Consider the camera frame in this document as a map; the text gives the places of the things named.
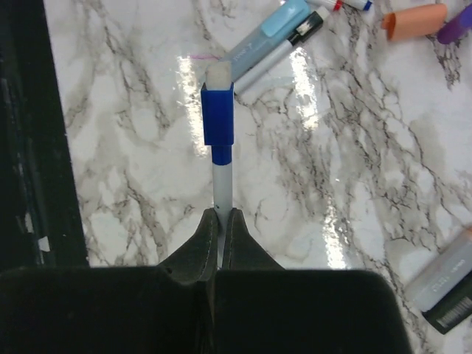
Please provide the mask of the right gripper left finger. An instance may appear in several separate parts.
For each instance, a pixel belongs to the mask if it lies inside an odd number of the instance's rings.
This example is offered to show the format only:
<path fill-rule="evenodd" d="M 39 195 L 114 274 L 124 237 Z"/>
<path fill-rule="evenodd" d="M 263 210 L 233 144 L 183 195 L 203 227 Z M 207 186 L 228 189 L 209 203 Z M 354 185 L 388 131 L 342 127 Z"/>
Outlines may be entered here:
<path fill-rule="evenodd" d="M 158 267 L 182 285 L 209 282 L 217 271 L 217 237 L 217 215 L 205 209 L 194 234 Z"/>

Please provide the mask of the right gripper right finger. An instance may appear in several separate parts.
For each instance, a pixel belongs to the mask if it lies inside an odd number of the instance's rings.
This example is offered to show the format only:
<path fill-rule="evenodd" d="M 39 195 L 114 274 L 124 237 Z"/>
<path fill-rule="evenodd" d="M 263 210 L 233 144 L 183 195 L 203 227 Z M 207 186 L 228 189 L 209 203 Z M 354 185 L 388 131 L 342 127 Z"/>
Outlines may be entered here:
<path fill-rule="evenodd" d="M 243 211 L 236 208 L 229 215 L 221 268 L 230 271 L 284 270 L 250 235 Z"/>

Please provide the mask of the orange capped highlighter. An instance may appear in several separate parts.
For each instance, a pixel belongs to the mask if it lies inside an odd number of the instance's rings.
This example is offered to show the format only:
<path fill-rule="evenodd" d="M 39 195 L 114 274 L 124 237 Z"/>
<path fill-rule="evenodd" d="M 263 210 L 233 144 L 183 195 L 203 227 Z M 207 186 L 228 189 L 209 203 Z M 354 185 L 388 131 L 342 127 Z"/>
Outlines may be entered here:
<path fill-rule="evenodd" d="M 470 227 L 407 285 L 405 296 L 441 334 L 471 315 Z"/>

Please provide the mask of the light blue highlighter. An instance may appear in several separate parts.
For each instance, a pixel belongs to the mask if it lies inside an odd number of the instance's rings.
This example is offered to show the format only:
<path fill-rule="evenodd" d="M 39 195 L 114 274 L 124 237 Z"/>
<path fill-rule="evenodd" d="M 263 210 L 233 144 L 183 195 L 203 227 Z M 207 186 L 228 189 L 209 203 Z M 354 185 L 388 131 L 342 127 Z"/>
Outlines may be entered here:
<path fill-rule="evenodd" d="M 299 24 L 311 14 L 304 0 L 290 0 L 277 8 L 221 61 L 230 61 L 232 81 L 242 77 L 284 41 Z"/>

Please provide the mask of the orange highlighter cap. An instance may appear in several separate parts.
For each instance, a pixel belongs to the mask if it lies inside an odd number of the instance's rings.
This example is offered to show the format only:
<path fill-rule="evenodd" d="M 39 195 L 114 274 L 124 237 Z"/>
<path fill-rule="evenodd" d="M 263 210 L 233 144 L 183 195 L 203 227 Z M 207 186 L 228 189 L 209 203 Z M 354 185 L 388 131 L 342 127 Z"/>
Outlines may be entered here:
<path fill-rule="evenodd" d="M 389 41 L 400 41 L 431 35 L 439 31 L 448 14 L 445 4 L 428 4 L 388 13 L 381 28 Z"/>

